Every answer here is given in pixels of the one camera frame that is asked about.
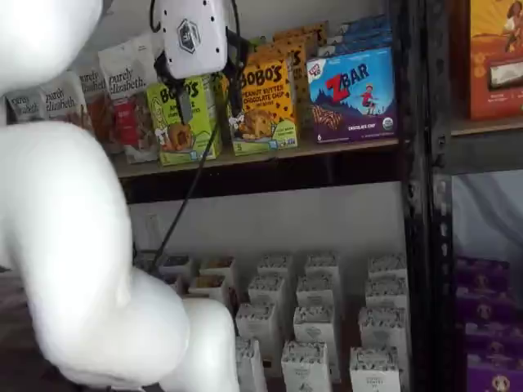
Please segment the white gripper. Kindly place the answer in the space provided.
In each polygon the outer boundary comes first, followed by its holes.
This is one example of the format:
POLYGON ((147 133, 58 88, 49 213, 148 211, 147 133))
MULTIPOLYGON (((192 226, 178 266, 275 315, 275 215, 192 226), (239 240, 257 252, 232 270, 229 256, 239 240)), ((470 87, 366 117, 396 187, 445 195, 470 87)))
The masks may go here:
POLYGON ((176 101, 182 122, 189 122, 192 108, 185 78, 223 70, 229 82, 231 113, 243 110, 241 77, 248 59, 248 40, 227 28, 223 1, 163 0, 159 3, 163 50, 154 61, 158 80, 176 101), (235 56, 227 55, 228 47, 235 56))

